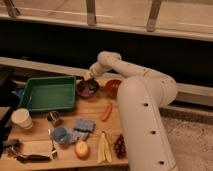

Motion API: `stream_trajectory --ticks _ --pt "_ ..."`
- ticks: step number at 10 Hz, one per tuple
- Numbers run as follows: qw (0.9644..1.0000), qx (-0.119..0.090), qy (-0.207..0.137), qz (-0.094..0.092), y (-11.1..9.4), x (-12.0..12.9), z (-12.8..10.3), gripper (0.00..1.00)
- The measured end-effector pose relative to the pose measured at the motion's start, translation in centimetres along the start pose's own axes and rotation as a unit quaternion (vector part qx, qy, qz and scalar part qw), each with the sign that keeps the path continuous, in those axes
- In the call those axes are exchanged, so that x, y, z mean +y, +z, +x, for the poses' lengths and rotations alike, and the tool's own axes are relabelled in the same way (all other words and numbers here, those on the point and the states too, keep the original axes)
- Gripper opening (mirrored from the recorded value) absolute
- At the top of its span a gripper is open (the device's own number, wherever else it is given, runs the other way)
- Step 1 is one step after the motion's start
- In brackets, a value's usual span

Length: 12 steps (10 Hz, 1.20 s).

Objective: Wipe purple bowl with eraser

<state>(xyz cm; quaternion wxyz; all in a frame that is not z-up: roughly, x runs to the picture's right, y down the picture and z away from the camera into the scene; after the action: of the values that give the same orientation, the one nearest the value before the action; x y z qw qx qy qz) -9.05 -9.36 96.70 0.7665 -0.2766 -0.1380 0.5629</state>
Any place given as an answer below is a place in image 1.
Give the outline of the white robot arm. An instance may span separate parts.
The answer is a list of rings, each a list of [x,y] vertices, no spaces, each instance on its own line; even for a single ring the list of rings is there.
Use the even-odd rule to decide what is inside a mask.
[[[159,108],[175,100],[176,81],[159,71],[123,61],[102,51],[84,78],[114,70],[124,77],[117,93],[130,171],[178,171]]]

